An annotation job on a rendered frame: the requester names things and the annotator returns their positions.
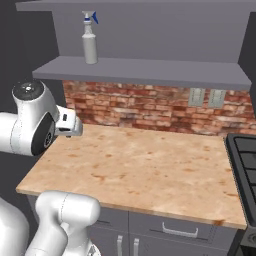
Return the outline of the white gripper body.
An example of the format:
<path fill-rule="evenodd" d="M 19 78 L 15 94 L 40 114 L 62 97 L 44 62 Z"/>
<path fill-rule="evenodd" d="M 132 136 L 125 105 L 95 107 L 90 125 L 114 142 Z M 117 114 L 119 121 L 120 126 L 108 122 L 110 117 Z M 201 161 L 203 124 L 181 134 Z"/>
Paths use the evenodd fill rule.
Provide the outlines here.
<path fill-rule="evenodd" d="M 56 134 L 62 136 L 81 136 L 83 124 L 75 112 L 65 113 L 56 122 Z"/>

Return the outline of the white spray bottle blue trigger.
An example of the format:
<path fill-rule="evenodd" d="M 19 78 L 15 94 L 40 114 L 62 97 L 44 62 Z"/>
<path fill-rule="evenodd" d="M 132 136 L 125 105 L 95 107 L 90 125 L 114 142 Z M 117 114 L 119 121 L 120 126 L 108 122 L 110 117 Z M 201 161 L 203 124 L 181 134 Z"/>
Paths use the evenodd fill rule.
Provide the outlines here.
<path fill-rule="evenodd" d="M 96 35 L 92 31 L 92 22 L 98 23 L 95 11 L 83 11 L 84 34 L 82 35 L 85 62 L 96 64 L 98 62 Z"/>

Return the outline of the narrow grey drawer front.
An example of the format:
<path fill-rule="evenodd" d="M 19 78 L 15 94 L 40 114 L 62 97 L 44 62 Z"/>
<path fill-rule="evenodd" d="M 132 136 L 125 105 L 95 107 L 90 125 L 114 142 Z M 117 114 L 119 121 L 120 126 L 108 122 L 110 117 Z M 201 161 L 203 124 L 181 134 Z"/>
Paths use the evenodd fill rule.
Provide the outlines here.
<path fill-rule="evenodd" d="M 99 219 L 95 225 L 98 227 L 127 232 L 128 212 L 119 209 L 102 207 Z"/>

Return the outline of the grey cupboard door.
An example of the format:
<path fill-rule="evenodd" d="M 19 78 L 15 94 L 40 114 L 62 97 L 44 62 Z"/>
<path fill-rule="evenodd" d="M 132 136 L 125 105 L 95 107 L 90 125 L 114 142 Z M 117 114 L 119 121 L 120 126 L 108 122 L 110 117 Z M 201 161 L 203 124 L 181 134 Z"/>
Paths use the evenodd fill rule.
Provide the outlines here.
<path fill-rule="evenodd" d="M 139 256 L 228 256 L 227 250 L 194 245 L 138 234 L 130 234 L 130 256 L 133 256 L 134 238 L 139 238 Z"/>
<path fill-rule="evenodd" d="M 89 234 L 92 242 L 98 247 L 102 256 L 118 256 L 117 237 L 118 235 L 122 235 L 123 256 L 129 256 L 129 235 L 127 232 L 91 227 Z"/>

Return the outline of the wide grey drawer front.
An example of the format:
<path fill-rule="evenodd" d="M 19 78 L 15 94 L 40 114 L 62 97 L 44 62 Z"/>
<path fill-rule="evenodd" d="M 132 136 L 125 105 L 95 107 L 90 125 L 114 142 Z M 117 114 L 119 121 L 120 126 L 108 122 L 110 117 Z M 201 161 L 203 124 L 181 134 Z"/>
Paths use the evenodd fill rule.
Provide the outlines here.
<path fill-rule="evenodd" d="M 191 233 L 194 233 L 195 229 L 199 228 L 198 237 L 188 238 L 166 234 L 162 231 L 162 222 L 165 223 L 165 227 L 168 229 Z M 130 232 L 134 234 L 147 235 L 178 242 L 189 242 L 197 245 L 205 244 L 209 247 L 227 251 L 231 247 L 237 232 L 236 229 L 228 227 L 134 212 L 129 213 L 129 227 Z"/>

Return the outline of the black hob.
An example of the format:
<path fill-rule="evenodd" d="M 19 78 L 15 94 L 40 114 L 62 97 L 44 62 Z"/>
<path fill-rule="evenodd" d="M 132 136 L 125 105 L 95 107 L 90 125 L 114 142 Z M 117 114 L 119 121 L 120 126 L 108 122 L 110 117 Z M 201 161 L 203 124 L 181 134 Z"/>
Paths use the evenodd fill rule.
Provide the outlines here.
<path fill-rule="evenodd" d="M 225 143 L 247 222 L 256 227 L 256 135 L 228 134 Z"/>

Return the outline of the black oven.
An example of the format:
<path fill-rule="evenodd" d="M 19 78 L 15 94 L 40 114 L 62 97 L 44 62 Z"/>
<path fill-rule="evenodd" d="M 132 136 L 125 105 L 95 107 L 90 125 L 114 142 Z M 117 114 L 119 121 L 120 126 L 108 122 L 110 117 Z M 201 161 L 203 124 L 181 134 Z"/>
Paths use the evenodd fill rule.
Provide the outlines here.
<path fill-rule="evenodd" d="M 256 228 L 238 230 L 228 256 L 256 256 Z"/>

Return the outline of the grey wall outlet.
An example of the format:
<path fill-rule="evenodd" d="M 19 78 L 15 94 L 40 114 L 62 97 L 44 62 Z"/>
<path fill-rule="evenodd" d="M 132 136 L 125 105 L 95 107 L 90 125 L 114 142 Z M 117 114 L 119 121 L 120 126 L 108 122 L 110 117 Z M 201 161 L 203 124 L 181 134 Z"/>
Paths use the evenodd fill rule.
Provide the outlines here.
<path fill-rule="evenodd" d="M 203 88 L 191 88 L 188 105 L 201 107 L 203 105 L 205 90 Z"/>
<path fill-rule="evenodd" d="M 221 108 L 224 104 L 226 91 L 220 89 L 212 89 L 208 100 L 210 108 Z"/>

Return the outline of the grey open wall cabinet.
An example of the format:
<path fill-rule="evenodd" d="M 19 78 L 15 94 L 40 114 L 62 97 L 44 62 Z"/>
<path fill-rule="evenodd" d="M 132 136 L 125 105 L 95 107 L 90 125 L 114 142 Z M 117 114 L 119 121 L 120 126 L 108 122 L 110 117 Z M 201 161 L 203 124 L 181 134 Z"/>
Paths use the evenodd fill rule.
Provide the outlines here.
<path fill-rule="evenodd" d="M 38 0 L 20 11 L 49 11 L 59 55 L 37 78 L 247 90 L 238 63 L 256 0 Z M 92 22 L 98 62 L 87 64 L 83 11 Z"/>

